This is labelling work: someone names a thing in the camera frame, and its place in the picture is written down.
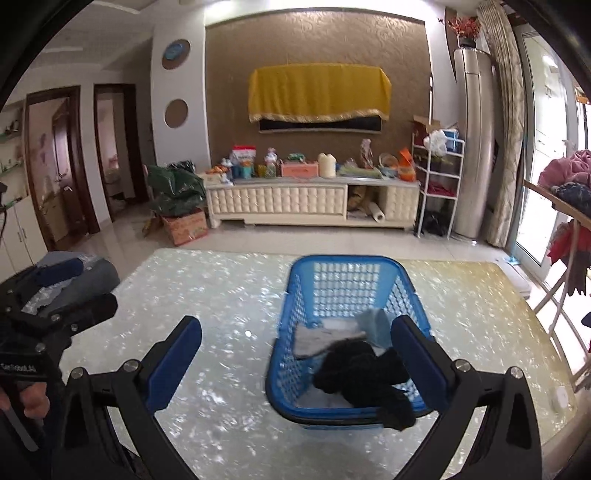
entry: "human hand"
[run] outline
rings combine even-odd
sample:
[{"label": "human hand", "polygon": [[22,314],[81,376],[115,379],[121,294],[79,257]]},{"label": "human hand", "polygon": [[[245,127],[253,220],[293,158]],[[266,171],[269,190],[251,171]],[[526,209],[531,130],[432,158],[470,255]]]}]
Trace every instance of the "human hand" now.
[{"label": "human hand", "polygon": [[[21,394],[21,401],[25,407],[24,414],[30,419],[43,419],[49,412],[49,398],[46,395],[47,384],[35,383],[24,389]],[[0,388],[0,410],[8,411],[10,400]]]}]

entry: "tile floor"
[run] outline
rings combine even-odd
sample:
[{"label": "tile floor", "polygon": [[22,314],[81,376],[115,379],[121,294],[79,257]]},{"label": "tile floor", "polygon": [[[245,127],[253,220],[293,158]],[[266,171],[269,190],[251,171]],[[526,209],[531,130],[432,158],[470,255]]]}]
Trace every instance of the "tile floor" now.
[{"label": "tile floor", "polygon": [[[150,218],[145,206],[121,213],[100,233],[87,237],[72,251],[101,255],[110,260],[121,278],[127,277],[156,249],[171,247],[163,230],[147,238],[142,227]],[[507,254],[488,245],[469,245],[439,237],[416,238],[396,229],[318,228],[302,226],[247,226],[242,222],[222,222],[204,238],[180,248],[222,252],[261,252],[267,254],[369,254],[396,259],[494,261]]]}]

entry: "blue gripper pad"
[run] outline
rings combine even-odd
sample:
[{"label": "blue gripper pad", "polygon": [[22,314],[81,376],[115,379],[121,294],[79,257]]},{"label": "blue gripper pad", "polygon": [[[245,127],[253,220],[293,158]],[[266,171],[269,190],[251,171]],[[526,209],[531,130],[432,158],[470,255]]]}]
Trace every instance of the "blue gripper pad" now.
[{"label": "blue gripper pad", "polygon": [[451,385],[424,343],[433,342],[434,346],[440,347],[433,340],[425,337],[419,339],[417,335],[423,336],[408,316],[402,315],[392,322],[390,327],[392,346],[402,358],[410,378],[427,407],[441,413],[449,406],[448,392]]},{"label": "blue gripper pad", "polygon": [[35,274],[35,282],[40,287],[51,287],[52,285],[73,277],[82,275],[84,263],[80,258],[72,258],[47,267],[40,267]]},{"label": "blue gripper pad", "polygon": [[147,379],[145,405],[153,415],[168,407],[174,392],[183,379],[193,357],[201,346],[202,330],[199,320],[185,316],[164,342],[171,345]]}]

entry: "yellow cloth cover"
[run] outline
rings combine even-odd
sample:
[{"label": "yellow cloth cover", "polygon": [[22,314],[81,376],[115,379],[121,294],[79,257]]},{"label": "yellow cloth cover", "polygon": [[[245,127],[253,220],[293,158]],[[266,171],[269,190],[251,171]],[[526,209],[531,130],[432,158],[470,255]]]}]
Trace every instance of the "yellow cloth cover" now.
[{"label": "yellow cloth cover", "polygon": [[250,78],[248,113],[284,122],[319,123],[390,116],[392,85],[379,67],[343,63],[278,65]]}]

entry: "ceiling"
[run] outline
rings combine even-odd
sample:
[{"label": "ceiling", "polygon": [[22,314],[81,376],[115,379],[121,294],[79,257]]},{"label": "ceiling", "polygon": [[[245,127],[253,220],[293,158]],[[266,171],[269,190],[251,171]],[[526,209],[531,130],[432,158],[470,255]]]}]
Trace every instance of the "ceiling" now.
[{"label": "ceiling", "polygon": [[[182,0],[203,5],[214,0]],[[463,14],[475,14],[481,0],[435,0]],[[146,56],[154,23],[163,12],[178,11],[179,0],[95,0],[46,45],[31,67],[92,63],[115,70]]]}]

